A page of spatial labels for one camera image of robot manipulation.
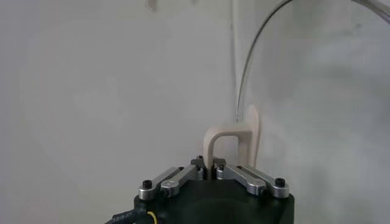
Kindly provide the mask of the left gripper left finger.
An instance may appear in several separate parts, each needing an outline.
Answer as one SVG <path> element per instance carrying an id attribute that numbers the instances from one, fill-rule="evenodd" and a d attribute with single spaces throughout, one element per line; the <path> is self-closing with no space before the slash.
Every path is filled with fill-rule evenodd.
<path id="1" fill-rule="evenodd" d="M 138 196 L 141 200 L 154 200 L 163 192 L 167 197 L 175 197 L 189 180 L 203 180 L 204 173 L 203 156 L 199 155 L 188 166 L 170 167 L 157 177 L 144 180 L 138 188 Z"/>

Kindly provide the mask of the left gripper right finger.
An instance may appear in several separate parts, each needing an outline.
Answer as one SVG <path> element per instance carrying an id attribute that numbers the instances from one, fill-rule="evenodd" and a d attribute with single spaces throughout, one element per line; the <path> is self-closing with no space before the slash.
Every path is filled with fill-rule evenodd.
<path id="1" fill-rule="evenodd" d="M 255 196 L 265 193 L 274 198 L 288 198 L 289 185 L 283 178 L 273 178 L 250 166 L 228 165 L 225 159 L 214 158 L 213 166 L 217 180 L 234 180 Z"/>

